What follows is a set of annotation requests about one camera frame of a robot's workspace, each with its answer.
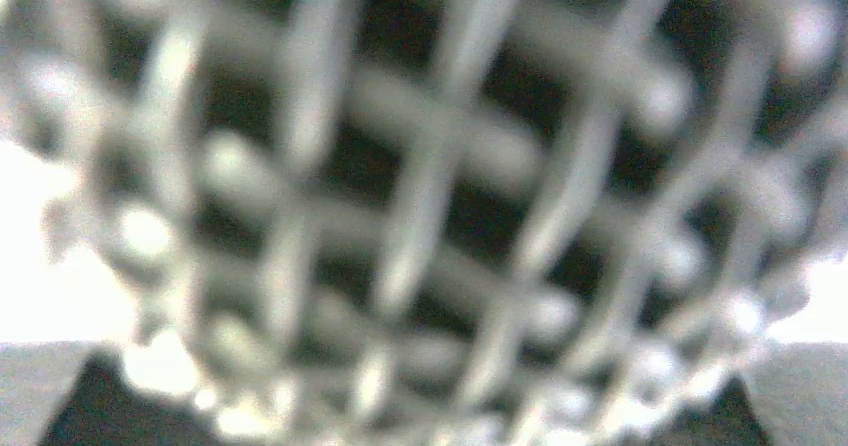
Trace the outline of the silver microphone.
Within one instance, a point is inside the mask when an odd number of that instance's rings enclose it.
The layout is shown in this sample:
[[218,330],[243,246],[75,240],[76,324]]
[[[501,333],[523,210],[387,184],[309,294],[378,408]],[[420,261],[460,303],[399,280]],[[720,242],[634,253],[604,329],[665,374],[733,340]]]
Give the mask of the silver microphone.
[[1,0],[1,345],[227,445],[630,445],[847,249],[847,0]]

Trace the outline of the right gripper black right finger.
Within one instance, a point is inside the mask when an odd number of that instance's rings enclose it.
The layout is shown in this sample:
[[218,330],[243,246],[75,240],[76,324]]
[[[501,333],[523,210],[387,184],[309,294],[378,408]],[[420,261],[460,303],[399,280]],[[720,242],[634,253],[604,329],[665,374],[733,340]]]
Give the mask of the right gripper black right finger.
[[717,445],[845,445],[847,346],[795,343],[734,359],[732,397],[715,414]]

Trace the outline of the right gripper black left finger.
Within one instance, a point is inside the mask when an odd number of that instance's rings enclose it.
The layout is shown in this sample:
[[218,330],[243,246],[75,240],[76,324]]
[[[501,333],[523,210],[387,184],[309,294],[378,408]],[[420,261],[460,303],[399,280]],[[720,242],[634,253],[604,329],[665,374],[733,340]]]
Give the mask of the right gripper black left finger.
[[1,345],[3,445],[217,445],[187,410],[130,391],[89,344]]

